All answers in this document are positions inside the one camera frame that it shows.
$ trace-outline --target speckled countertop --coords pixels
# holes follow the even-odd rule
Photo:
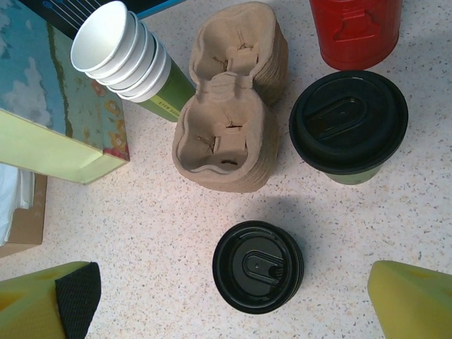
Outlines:
[[[188,73],[197,27],[227,4],[188,0],[145,21]],[[382,338],[367,294],[373,262],[452,273],[452,8],[405,0],[400,42],[373,70],[405,93],[410,125],[377,177],[341,186],[305,165],[287,130],[291,106],[331,73],[308,1],[269,1],[290,46],[287,91],[272,109],[278,166],[254,194],[182,179],[171,160],[174,124],[125,104],[132,162],[89,186],[50,179],[44,243],[0,259],[0,280],[69,261],[97,261],[102,300],[89,338]],[[261,219],[299,242],[306,274],[279,310],[241,314],[218,294],[211,259],[221,235]]]

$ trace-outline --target stack of paper cups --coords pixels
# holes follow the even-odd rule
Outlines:
[[[71,61],[121,99],[170,121],[177,121],[195,93],[162,43],[120,1],[99,7],[84,22],[73,41]]]

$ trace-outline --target red tin canister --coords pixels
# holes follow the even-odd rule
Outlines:
[[[335,69],[367,69],[397,45],[403,0],[310,2],[321,55]]]

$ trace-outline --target coffee cup lid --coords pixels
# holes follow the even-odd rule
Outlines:
[[[341,71],[310,85],[290,115],[290,138],[312,167],[329,174],[371,170],[398,149],[408,106],[391,81],[369,71]]]
[[[225,301],[264,314],[295,295],[304,266],[295,240],[279,227],[247,221],[227,231],[213,256],[213,277]]]

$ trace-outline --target box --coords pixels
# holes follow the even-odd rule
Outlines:
[[[9,240],[0,246],[0,258],[42,244],[46,190],[47,177],[36,174],[33,206],[14,211]]]
[[[20,0],[32,11],[73,39],[86,18],[111,0]],[[142,19],[184,0],[122,0],[127,8]]]
[[[87,184],[129,148],[121,100],[72,67],[71,45],[22,3],[0,6],[0,162]]]

